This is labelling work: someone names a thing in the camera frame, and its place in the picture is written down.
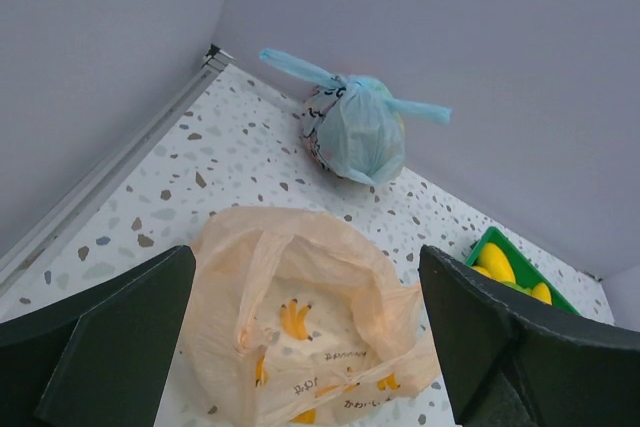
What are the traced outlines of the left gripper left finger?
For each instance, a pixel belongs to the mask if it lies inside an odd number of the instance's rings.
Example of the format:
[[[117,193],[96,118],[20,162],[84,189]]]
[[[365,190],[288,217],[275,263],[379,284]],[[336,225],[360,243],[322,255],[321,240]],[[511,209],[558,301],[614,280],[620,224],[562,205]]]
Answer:
[[[174,247],[2,323],[2,425],[153,425],[195,267]]]

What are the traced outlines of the orange banana-print plastic bag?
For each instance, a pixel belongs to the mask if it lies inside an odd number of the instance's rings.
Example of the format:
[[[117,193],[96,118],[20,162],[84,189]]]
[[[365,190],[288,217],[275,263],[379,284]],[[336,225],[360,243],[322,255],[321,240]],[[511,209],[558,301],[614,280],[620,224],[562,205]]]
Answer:
[[[180,347],[222,421],[340,426],[439,375],[420,286],[336,217],[232,207],[192,250]]]

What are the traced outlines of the green lime fruit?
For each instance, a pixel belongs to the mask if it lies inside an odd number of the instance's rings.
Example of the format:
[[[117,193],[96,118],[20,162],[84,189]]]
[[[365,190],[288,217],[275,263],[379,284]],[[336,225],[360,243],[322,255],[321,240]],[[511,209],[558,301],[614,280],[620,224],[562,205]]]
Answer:
[[[508,281],[503,281],[501,282],[503,285],[512,288],[520,293],[523,293],[525,295],[531,296],[531,289],[530,288],[524,288],[521,287],[520,285],[514,283],[514,282],[508,282]]]

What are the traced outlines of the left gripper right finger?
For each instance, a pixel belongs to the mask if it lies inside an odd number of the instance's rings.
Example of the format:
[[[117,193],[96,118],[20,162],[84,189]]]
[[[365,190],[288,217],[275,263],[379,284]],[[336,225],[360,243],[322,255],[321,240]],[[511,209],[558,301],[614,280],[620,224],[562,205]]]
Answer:
[[[544,304],[434,246],[419,277],[461,426],[636,426],[639,335]]]

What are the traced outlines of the yellow mango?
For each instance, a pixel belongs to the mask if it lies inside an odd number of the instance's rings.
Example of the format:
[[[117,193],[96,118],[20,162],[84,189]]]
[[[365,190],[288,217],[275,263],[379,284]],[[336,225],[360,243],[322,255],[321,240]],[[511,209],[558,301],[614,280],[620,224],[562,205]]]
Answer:
[[[480,250],[473,269],[498,282],[515,283],[516,277],[504,252],[494,243],[486,243]]]
[[[544,282],[539,282],[538,284],[536,284],[531,289],[530,295],[545,304],[553,304],[551,290],[549,286]]]

